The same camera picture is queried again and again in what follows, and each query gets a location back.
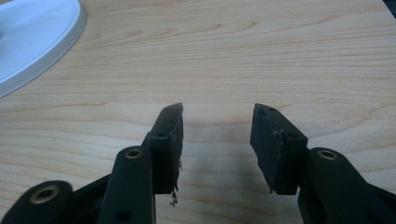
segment white lamp base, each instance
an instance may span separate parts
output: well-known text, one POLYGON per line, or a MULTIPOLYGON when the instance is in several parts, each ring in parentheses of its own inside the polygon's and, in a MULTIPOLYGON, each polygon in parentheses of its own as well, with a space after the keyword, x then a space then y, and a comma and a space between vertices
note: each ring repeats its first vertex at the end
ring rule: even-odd
POLYGON ((0 5, 0 97, 56 63, 82 33, 78 0, 14 0, 0 5))

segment screw hole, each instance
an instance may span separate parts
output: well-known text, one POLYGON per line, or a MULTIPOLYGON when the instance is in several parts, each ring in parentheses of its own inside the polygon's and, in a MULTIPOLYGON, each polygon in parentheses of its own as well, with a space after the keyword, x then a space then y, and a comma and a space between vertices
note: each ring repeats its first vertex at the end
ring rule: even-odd
POLYGON ((117 220, 121 222, 128 221, 131 218, 132 218, 132 212, 129 210, 123 210, 117 214, 117 220))
POLYGON ((335 154, 329 150, 321 150, 318 152, 318 154, 321 158, 330 160, 330 161, 335 161, 338 158, 337 154, 335 154))
POLYGON ((140 149, 131 149, 125 153, 125 157, 128 159, 138 158, 142 155, 142 151, 140 149))
POLYGON ((43 189, 36 191, 32 197, 30 197, 31 203, 46 203, 51 199, 55 198, 59 193, 59 187, 56 185, 46 186, 43 189))

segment wood grain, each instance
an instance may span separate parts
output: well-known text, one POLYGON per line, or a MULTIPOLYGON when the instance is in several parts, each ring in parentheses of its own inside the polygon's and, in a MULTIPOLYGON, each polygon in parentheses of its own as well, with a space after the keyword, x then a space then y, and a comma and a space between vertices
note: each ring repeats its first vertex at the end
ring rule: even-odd
POLYGON ((33 185, 107 174, 177 102, 179 204, 158 196, 158 223, 302 223, 248 144, 254 103, 396 193, 396 20, 382 1, 81 2, 77 44, 0 99, 0 217, 33 185))

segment wooden table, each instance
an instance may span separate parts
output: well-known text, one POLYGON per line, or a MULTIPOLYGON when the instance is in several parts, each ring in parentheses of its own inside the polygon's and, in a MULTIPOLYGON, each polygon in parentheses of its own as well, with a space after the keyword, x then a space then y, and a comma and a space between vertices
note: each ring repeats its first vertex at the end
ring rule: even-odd
POLYGON ((0 99, 0 217, 43 181, 108 174, 178 102, 179 204, 158 196, 158 223, 302 223, 257 166, 254 103, 396 193, 396 20, 381 0, 81 2, 76 45, 0 99))

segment black plastic part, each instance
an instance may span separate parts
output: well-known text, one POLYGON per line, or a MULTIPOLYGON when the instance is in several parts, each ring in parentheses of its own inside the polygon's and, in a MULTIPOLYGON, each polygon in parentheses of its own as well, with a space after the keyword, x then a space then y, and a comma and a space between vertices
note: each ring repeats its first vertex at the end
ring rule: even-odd
POLYGON ((154 194, 177 189, 183 141, 182 104, 169 105, 157 118, 141 147, 119 153, 114 174, 106 175, 73 192, 70 184, 50 181, 26 191, 7 212, 2 224, 155 223, 154 194), (130 163, 122 154, 140 148, 144 154, 130 163), (59 186, 51 200, 32 204, 40 189, 59 186))
POLYGON ((395 0, 384 0, 385 5, 387 5, 390 13, 396 19, 396 1, 395 0))
POLYGON ((148 133, 155 194, 177 189, 181 149, 183 148, 183 105, 164 108, 148 133))
POLYGON ((307 142, 305 135, 279 111, 255 104, 250 144, 271 191, 296 194, 299 168, 309 151, 307 142))
POLYGON ((76 190, 73 193, 73 201, 65 215, 64 223, 96 223, 109 179, 110 175, 106 175, 76 190))
POLYGON ((374 185, 370 186, 375 190, 376 194, 382 199, 388 208, 393 211, 394 216, 396 216, 396 195, 374 185))
POLYGON ((53 224, 63 220, 63 212, 73 190, 64 181, 48 181, 27 190, 8 211, 2 224, 53 224))
POLYGON ((97 224, 155 223, 151 157, 145 147, 127 147, 114 163, 97 224))
POLYGON ((313 148, 305 169, 313 189, 301 191, 299 205, 304 223, 396 223, 393 212, 376 190, 342 154, 328 148, 313 148), (325 215, 318 218, 318 212, 325 215))

